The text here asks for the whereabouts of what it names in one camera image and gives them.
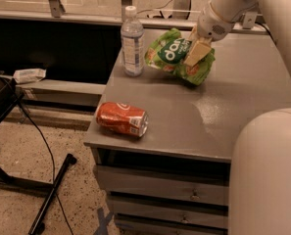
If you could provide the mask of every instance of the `metal leg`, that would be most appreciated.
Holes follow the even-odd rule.
[[[53,184],[10,176],[0,167],[0,189],[44,197],[52,187]]]
[[[51,191],[49,192],[49,194],[47,195],[45,201],[43,202],[43,205],[41,206],[38,215],[35,219],[35,221],[33,222],[28,235],[38,235],[41,234],[43,232],[43,230],[45,229],[45,225],[42,222],[43,218],[45,217],[47,210],[51,204],[51,202],[53,201],[56,192],[59,188],[59,185],[69,167],[69,165],[74,165],[76,163],[76,158],[72,155],[72,154],[68,154],[67,157],[65,158],[65,161],[63,163],[63,165],[61,166],[58,175],[53,183],[53,187],[51,189]]]

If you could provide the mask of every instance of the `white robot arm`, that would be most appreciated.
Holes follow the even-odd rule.
[[[256,1],[291,74],[291,0],[211,0],[198,35],[223,39]],[[291,109],[261,115],[240,133],[230,173],[228,233],[291,235]]]
[[[211,0],[198,19],[200,37],[225,38],[242,14],[259,6],[291,75],[291,0]]]

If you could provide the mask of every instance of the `black stand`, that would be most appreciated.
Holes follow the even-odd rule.
[[[5,109],[3,109],[3,111],[1,111],[2,114],[0,115],[0,122],[16,105],[22,107],[20,100],[23,95],[24,94],[22,93],[19,97],[15,97],[15,99],[12,100],[5,107]],[[0,189],[23,192],[39,197],[46,197],[35,221],[33,222],[28,232],[28,235],[39,235],[44,231],[45,225],[42,220],[45,217],[45,214],[56,195],[56,192],[65,173],[67,172],[68,167],[70,165],[75,165],[75,163],[76,158],[72,154],[67,154],[65,161],[52,184],[10,176],[0,167]]]

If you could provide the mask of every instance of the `gray cabinet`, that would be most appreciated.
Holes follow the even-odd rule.
[[[145,44],[162,33],[145,30]],[[227,233],[234,143],[253,118],[291,108],[291,84],[269,36],[229,34],[213,47],[212,71],[193,88],[148,67],[127,77],[118,56],[101,103],[146,110],[147,132],[135,139],[93,119],[84,140],[117,227],[162,235]]]
[[[166,235],[226,233],[229,164],[111,149],[92,152],[94,173],[117,227],[142,230],[145,225]],[[150,222],[174,228],[155,229]]]

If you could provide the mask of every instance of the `black cable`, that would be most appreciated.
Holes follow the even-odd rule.
[[[14,91],[14,89],[12,88],[11,84],[9,84],[9,81],[8,81],[7,79],[1,77],[1,76],[0,76],[0,79],[3,80],[3,81],[7,84],[7,86],[10,88],[10,90],[13,92],[13,95],[17,98],[17,100],[18,100],[18,102],[19,102],[19,97],[18,97],[18,95],[16,94],[16,92]],[[35,126],[35,128],[38,130],[38,132],[40,133],[42,139],[44,140],[44,142],[45,142],[45,144],[46,144],[46,147],[47,147],[48,152],[49,152],[50,157],[51,157],[51,162],[52,162],[52,167],[53,167],[53,183],[54,183],[54,181],[55,181],[55,174],[56,174],[56,173],[55,173],[55,160],[54,160],[53,153],[52,153],[52,151],[51,151],[51,149],[50,149],[50,147],[49,147],[49,145],[48,145],[48,143],[47,143],[47,140],[46,140],[46,138],[45,138],[43,132],[40,130],[40,128],[37,126],[37,124],[36,124],[36,123],[31,119],[31,117],[30,117],[29,114],[26,112],[25,108],[22,106],[22,104],[21,104],[20,102],[18,103],[18,106],[19,106],[20,109],[23,111],[24,115],[25,115],[25,116],[30,120],[30,122],[31,122],[31,123]],[[71,228],[71,226],[70,226],[70,224],[69,224],[69,222],[68,222],[68,219],[67,219],[67,216],[66,216],[66,213],[65,213],[64,207],[63,207],[63,205],[62,205],[62,203],[61,203],[61,201],[60,201],[59,196],[58,196],[57,193],[56,193],[56,197],[57,197],[57,200],[58,200],[59,206],[60,206],[60,208],[61,208],[61,211],[62,211],[62,213],[63,213],[63,216],[64,216],[64,218],[65,218],[65,222],[66,222],[66,224],[67,224],[67,226],[68,226],[68,228],[69,228],[71,234],[73,235],[73,230],[72,230],[72,228]]]
[[[164,9],[170,2],[172,2],[173,0],[170,0],[166,5],[162,6],[162,7],[158,7],[158,8],[154,8],[154,9],[148,9],[148,10],[143,10],[143,11],[139,11],[137,14],[143,13],[143,12],[151,12],[154,10],[159,10],[159,9]]]
[[[272,37],[272,35],[271,35],[270,30],[268,29],[268,27],[267,27],[266,25],[264,25],[263,23],[260,23],[260,22],[255,22],[255,24],[258,24],[258,25],[260,25],[261,27],[263,27],[263,28],[266,30],[266,32],[268,33],[268,35],[270,36],[272,42],[273,42],[274,44],[276,44],[276,42],[274,41],[274,39],[273,39],[273,37]]]
[[[68,228],[69,228],[71,234],[73,235],[73,229],[71,228],[71,226],[70,226],[70,224],[69,224],[69,222],[68,222],[68,219],[67,219],[67,216],[66,216],[65,210],[64,210],[64,208],[63,208],[63,204],[61,203],[60,198],[59,198],[59,196],[58,196],[57,193],[56,193],[56,198],[57,198],[57,200],[58,200],[58,202],[59,202],[59,206],[60,206],[61,211],[62,211],[62,213],[63,213],[63,216],[64,216],[64,218],[65,218],[66,224],[67,224],[67,226],[68,226]]]

